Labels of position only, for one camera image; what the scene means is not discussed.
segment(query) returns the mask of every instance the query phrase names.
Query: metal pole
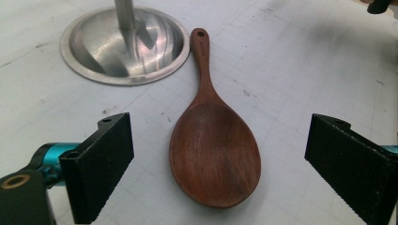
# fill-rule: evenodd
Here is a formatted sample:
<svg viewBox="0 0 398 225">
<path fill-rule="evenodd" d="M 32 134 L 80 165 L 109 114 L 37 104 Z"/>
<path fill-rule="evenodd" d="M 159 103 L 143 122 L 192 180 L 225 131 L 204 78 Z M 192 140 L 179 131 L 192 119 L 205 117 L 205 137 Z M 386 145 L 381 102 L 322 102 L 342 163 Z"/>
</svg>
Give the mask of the metal pole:
<svg viewBox="0 0 398 225">
<path fill-rule="evenodd" d="M 115 0 L 117 20 L 121 30 L 134 29 L 134 7 L 132 0 Z"/>
</svg>

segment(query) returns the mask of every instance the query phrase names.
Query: reflective metal surface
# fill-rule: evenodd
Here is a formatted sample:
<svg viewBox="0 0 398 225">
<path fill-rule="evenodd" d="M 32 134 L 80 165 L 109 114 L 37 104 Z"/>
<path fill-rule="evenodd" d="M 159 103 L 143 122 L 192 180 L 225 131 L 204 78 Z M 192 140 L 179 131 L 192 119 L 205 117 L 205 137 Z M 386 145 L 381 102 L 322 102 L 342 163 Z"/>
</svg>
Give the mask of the reflective metal surface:
<svg viewBox="0 0 398 225">
<path fill-rule="evenodd" d="M 178 69 L 190 51 L 185 28 L 169 15 L 135 7 L 131 30 L 119 29 L 115 8 L 88 13 L 61 38 L 61 53 L 77 73 L 99 82 L 136 85 Z"/>
</svg>

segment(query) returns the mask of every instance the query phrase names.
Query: wooden spoon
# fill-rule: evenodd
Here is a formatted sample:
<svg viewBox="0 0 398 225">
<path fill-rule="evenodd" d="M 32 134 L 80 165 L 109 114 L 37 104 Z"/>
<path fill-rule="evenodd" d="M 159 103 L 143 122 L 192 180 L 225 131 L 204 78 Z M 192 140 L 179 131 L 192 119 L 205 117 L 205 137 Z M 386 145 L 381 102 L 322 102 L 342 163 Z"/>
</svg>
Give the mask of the wooden spoon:
<svg viewBox="0 0 398 225">
<path fill-rule="evenodd" d="M 179 186 L 207 206 L 241 203 L 256 188 L 261 159 L 245 122 L 217 95 L 209 73 L 209 37 L 191 33 L 199 67 L 199 91 L 176 123 L 170 142 L 170 165 Z"/>
</svg>

